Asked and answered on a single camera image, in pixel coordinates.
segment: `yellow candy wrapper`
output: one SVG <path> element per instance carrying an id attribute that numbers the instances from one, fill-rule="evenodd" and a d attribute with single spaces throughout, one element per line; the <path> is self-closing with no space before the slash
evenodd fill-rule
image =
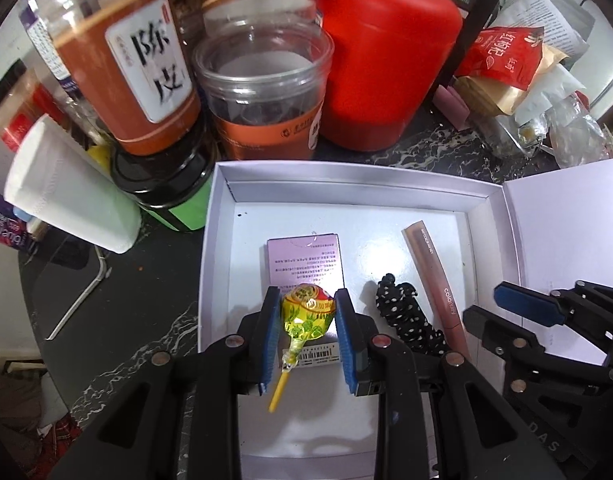
<path id="1" fill-rule="evenodd" d="M 288 374 L 298 365 L 304 344 L 326 334 L 334 317 L 335 301 L 320 286 L 298 285 L 284 296 L 282 320 L 291 344 L 282 355 L 282 374 L 270 401 L 269 412 L 273 413 L 280 402 Z"/>

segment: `brown liquid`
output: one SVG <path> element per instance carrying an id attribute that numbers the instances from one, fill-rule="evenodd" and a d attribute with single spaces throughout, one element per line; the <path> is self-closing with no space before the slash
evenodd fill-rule
<path id="1" fill-rule="evenodd" d="M 107 28 L 152 1 L 119 0 L 55 40 L 56 50 L 82 93 L 133 155 L 151 155 L 168 148 L 190 130 L 200 114 L 200 100 L 192 91 L 163 121 L 150 122 L 109 48 L 104 36 Z"/>

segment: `pink lip gloss tube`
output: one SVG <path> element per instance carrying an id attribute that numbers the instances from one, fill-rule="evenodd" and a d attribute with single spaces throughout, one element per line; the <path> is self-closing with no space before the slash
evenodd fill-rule
<path id="1" fill-rule="evenodd" d="M 455 298 L 448 285 L 446 273 L 424 222 L 417 222 L 404 230 L 419 277 L 424 285 L 435 318 L 442 323 L 446 342 L 469 361 L 471 355 Z"/>

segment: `barcode label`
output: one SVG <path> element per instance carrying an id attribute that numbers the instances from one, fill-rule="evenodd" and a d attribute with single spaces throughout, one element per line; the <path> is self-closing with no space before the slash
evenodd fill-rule
<path id="1" fill-rule="evenodd" d="M 338 343 L 305 346 L 300 354 L 298 368 L 322 366 L 330 363 L 339 363 Z"/>

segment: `red packet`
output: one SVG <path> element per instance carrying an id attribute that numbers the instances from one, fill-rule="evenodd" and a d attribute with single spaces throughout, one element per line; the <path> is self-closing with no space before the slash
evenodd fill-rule
<path id="1" fill-rule="evenodd" d="M 482 76 L 528 90 L 542 61 L 544 27 L 493 27 L 481 31 L 455 73 Z"/>

